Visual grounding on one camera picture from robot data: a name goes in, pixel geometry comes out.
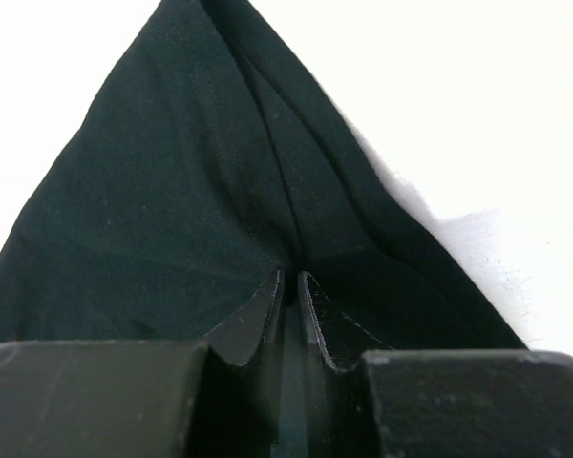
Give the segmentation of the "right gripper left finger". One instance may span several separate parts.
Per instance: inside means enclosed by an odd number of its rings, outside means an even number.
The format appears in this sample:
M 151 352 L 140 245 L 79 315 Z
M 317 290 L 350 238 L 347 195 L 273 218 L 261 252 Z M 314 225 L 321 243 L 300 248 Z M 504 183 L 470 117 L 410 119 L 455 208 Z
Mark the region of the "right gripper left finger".
M 243 306 L 204 335 L 236 375 L 270 444 L 279 435 L 285 308 L 286 273 L 276 270 Z

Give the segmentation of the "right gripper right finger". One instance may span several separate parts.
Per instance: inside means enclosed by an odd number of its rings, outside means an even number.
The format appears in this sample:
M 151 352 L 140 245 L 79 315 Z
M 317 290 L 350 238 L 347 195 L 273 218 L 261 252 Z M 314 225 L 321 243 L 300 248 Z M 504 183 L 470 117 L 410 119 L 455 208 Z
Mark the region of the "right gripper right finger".
M 331 300 L 309 272 L 297 281 L 310 457 L 378 457 L 372 389 L 362 355 L 388 350 Z

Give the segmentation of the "black t shirt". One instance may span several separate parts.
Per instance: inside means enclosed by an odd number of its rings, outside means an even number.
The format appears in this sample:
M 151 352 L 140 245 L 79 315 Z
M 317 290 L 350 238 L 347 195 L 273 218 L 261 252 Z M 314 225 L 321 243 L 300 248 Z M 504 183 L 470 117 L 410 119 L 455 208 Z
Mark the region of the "black t shirt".
M 522 348 L 245 1 L 163 1 L 0 253 L 0 343 L 188 340 L 308 272 L 392 348 Z

